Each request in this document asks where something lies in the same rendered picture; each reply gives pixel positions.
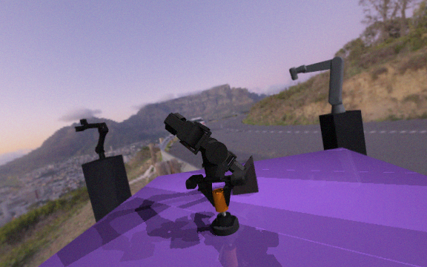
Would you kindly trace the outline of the orange knob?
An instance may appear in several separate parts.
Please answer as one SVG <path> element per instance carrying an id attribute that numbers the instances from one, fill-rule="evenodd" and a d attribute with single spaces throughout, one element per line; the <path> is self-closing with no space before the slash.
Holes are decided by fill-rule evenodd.
<path id="1" fill-rule="evenodd" d="M 216 212 L 223 213 L 228 210 L 228 206 L 225 201 L 225 194 L 223 188 L 218 188 L 212 191 L 213 201 L 215 205 Z"/>

